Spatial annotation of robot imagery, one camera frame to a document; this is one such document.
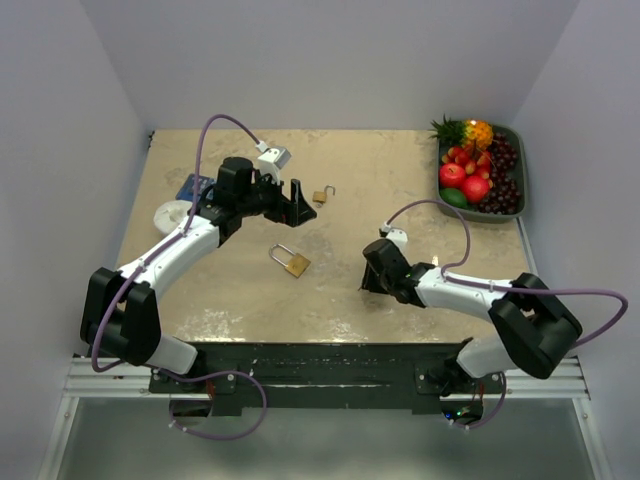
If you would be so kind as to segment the small brass padlock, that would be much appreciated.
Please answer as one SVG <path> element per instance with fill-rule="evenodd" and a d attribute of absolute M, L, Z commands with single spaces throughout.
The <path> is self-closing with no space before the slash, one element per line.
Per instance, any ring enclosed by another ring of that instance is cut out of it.
<path fill-rule="evenodd" d="M 335 195 L 336 188 L 333 185 L 326 185 L 322 190 L 315 191 L 312 195 L 312 201 L 319 207 L 322 207 L 329 198 L 329 195 Z"/>

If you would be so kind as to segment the large brass padlock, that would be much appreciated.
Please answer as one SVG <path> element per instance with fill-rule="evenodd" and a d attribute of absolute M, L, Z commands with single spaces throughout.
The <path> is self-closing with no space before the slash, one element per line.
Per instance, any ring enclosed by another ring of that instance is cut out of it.
<path fill-rule="evenodd" d="M 284 252 L 289 255 L 287 261 L 282 260 L 277 253 Z M 311 261 L 303 255 L 294 252 L 282 244 L 274 244 L 269 249 L 269 256 L 278 264 L 284 267 L 284 270 L 295 278 L 300 278 L 311 265 Z"/>

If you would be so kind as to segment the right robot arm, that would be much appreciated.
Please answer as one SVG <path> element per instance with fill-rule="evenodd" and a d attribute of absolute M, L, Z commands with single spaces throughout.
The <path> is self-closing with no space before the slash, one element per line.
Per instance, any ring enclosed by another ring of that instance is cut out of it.
<path fill-rule="evenodd" d="M 409 264 L 387 238 L 369 244 L 363 256 L 362 289 L 388 294 L 401 304 L 453 310 L 493 325 L 494 335 L 466 342 L 446 367 L 446 382 L 456 392 L 469 392 L 489 373 L 516 368 L 546 379 L 583 333 L 576 317 L 533 274 L 486 282 L 446 274 L 432 264 Z"/>

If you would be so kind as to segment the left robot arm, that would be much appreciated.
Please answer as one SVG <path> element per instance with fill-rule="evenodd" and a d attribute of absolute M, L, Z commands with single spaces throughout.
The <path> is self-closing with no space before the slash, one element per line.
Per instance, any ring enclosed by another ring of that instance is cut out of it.
<path fill-rule="evenodd" d="M 282 192 L 277 163 L 253 164 L 228 157 L 217 177 L 194 207 L 163 241 L 137 260 L 113 271 L 96 270 L 90 277 L 80 337 L 92 352 L 104 351 L 131 365 L 172 372 L 185 392 L 200 390 L 207 368 L 196 361 L 195 346 L 161 330 L 158 302 L 163 294 L 201 258 L 220 248 L 247 217 L 262 216 L 289 227 L 316 218 L 299 180 Z"/>

